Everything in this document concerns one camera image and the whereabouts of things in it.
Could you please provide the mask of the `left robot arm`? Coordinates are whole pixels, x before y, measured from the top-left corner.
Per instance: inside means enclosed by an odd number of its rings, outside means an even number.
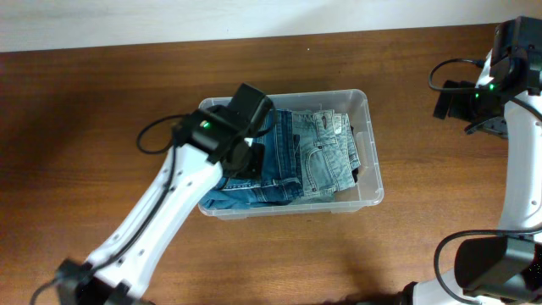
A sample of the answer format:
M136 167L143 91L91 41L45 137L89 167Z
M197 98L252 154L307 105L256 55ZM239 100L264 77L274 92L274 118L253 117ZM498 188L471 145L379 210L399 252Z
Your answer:
M241 85L230 102L180 116L155 180L118 229L84 263L65 260L53 284L62 304L142 304L169 243L194 207L223 178L256 180L268 114L276 108Z

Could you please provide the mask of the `light blue jeans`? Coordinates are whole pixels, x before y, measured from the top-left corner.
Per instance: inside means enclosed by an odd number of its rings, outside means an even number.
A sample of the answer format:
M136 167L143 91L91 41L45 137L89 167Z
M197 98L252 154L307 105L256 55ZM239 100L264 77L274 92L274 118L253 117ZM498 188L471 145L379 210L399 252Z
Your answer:
M333 109L292 114L292 131L299 137L296 165L301 175L302 201L328 201L336 192L356 185L348 153L350 126L349 116Z

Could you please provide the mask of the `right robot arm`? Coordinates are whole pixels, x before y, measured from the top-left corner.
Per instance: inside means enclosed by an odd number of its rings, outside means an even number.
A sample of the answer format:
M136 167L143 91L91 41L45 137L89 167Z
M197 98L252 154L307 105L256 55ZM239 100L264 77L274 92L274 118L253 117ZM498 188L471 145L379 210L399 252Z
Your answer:
M464 230L436 247L433 280L412 282L393 304L541 302L541 21L519 16L495 28L478 80L431 84L434 117L461 119L508 142L506 194L495 230Z

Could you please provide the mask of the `black garment taped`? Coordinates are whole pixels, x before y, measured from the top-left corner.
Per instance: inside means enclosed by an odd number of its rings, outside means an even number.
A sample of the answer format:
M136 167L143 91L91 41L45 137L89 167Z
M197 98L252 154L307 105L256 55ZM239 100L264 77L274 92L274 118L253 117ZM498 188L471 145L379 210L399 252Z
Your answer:
M348 153L349 153L349 161L350 161L350 165L351 165L351 173L352 173L352 178L355 182L357 182L357 176L359 174L359 166L360 166L360 161L359 161L359 157L358 157L358 153L357 153L357 147L356 147L356 144L355 144L355 139L354 139L354 135L353 135L353 127L350 126L351 128L351 131L350 131L350 134L348 136Z

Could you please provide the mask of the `dark blue jeans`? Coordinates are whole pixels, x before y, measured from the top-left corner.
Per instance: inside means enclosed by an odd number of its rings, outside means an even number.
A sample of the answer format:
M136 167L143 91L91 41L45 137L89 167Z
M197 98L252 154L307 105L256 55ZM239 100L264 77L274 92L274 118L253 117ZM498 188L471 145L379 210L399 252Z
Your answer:
M223 178L200 201L201 207L211 210L265 208L287 205L302 195L301 175L296 165L299 137L292 131L292 112L279 109L269 114L263 128L268 133L252 140L264 146L261 178Z

